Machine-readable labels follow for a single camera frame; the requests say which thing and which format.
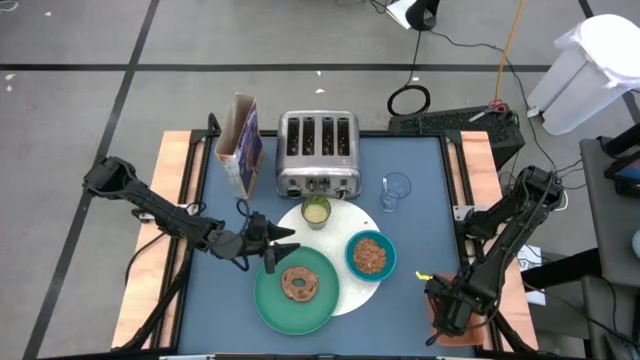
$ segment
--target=white plastic bin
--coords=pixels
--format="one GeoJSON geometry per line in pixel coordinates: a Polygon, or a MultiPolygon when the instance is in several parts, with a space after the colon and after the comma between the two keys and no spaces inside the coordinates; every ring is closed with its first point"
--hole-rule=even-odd
{"type": "Polygon", "coordinates": [[[562,135],[640,86],[640,28],[617,15],[589,18],[555,41],[564,49],[527,98],[562,135]]]}

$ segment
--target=gray floor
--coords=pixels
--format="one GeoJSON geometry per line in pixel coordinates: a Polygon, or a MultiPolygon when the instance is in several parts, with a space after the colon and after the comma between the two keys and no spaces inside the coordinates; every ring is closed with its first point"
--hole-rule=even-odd
{"type": "MultiPolygon", "coordinates": [[[[640,24],[636,0],[589,3],[595,14],[617,13],[640,24]]],[[[126,64],[149,4],[150,0],[21,1],[15,11],[0,13],[0,65],[126,64]]],[[[436,30],[458,42],[503,46],[516,7],[515,0],[444,0],[436,30]]],[[[584,18],[577,0],[528,1],[510,59],[514,64],[550,65],[558,55],[553,39],[584,18]]],[[[406,64],[415,40],[415,32],[376,14],[369,4],[160,0],[140,63],[406,64]]],[[[418,55],[421,64],[499,60],[493,50],[456,48],[432,34],[423,35],[418,55]]],[[[123,75],[0,71],[2,359],[21,358],[25,351],[78,206],[81,178],[96,154],[123,75]],[[10,74],[15,76],[6,80],[10,74]]],[[[527,93],[542,75],[520,74],[527,93]]],[[[430,110],[437,111],[485,104],[493,96],[496,73],[430,71],[414,76],[431,90],[430,110]]],[[[130,160],[142,180],[151,180],[163,131],[203,127],[211,111],[226,116],[234,91],[257,96],[263,129],[274,129],[277,116],[286,110],[313,108],[350,109],[358,114],[362,128],[384,129],[389,119],[386,99],[407,77],[406,71],[137,72],[109,154],[130,160]]],[[[547,168],[509,73],[502,93],[523,114],[521,130],[528,145],[518,157],[516,172],[529,164],[547,168]]],[[[397,100],[398,108],[416,110],[419,101],[419,95],[406,94],[397,100]]],[[[622,99],[561,137],[549,136],[533,119],[540,144],[558,167],[578,159],[580,139],[616,135],[632,124],[622,99]]],[[[584,179],[573,173],[565,183],[582,185],[584,179]]],[[[569,208],[554,213],[531,244],[566,255],[595,245],[586,190],[571,191],[570,199],[569,208]]],[[[138,231],[129,208],[104,200],[91,203],[39,356],[109,349],[124,267],[138,231]]],[[[552,340],[541,334],[541,343],[552,340]]]]}

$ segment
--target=blue bowl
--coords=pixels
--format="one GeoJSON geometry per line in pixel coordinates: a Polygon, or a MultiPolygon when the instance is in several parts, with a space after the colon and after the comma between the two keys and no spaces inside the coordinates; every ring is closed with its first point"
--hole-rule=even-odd
{"type": "Polygon", "coordinates": [[[391,275],[393,270],[396,268],[396,263],[398,263],[398,256],[396,255],[396,248],[393,247],[393,243],[391,240],[386,237],[383,233],[373,230],[364,230],[359,233],[353,235],[349,242],[347,243],[347,248],[345,249],[345,259],[347,261],[347,266],[349,270],[357,276],[358,278],[364,281],[376,282],[382,281],[391,275]],[[362,271],[358,270],[355,262],[353,261],[353,253],[356,249],[356,245],[362,238],[369,238],[378,243],[378,246],[385,249],[387,251],[387,263],[385,264],[382,271],[377,274],[365,274],[362,271]]]}

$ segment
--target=toaster slot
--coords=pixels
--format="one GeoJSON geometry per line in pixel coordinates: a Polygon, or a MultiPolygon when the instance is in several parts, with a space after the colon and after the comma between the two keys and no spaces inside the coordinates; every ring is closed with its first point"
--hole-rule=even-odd
{"type": "Polygon", "coordinates": [[[338,118],[338,155],[349,156],[349,119],[338,118]]]}
{"type": "Polygon", "coordinates": [[[322,118],[322,155],[333,155],[333,118],[322,118]]]}
{"type": "Polygon", "coordinates": [[[302,119],[302,155],[313,155],[315,147],[315,119],[302,119]]]}
{"type": "Polygon", "coordinates": [[[298,155],[300,143],[300,119],[289,118],[287,120],[287,156],[298,155]]]}

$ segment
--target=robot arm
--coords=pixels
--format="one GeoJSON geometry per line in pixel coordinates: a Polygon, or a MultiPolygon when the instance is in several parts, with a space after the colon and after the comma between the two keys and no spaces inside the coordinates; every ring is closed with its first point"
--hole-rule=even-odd
{"type": "Polygon", "coordinates": [[[467,214],[462,222],[465,239],[492,239],[498,226],[509,220],[491,249],[451,281],[434,276],[425,292],[434,307],[433,325],[437,336],[461,336],[473,313],[489,315],[498,311],[504,273],[533,231],[562,201],[564,188],[555,173],[530,166],[523,169],[512,190],[487,211],[467,214]]]}
{"type": "Polygon", "coordinates": [[[248,270],[247,256],[259,255],[264,257],[266,271],[271,274],[280,260],[300,246],[272,243],[295,231],[272,224],[258,212],[243,214],[247,221],[239,234],[225,230],[224,221],[189,215],[184,208],[151,191],[136,177],[133,165],[117,157],[96,162],[85,175],[83,187],[92,196],[135,204],[152,214],[165,233],[183,237],[189,246],[210,252],[219,259],[232,260],[244,271],[248,270]],[[236,257],[245,259],[245,267],[235,261],[236,257]]]}

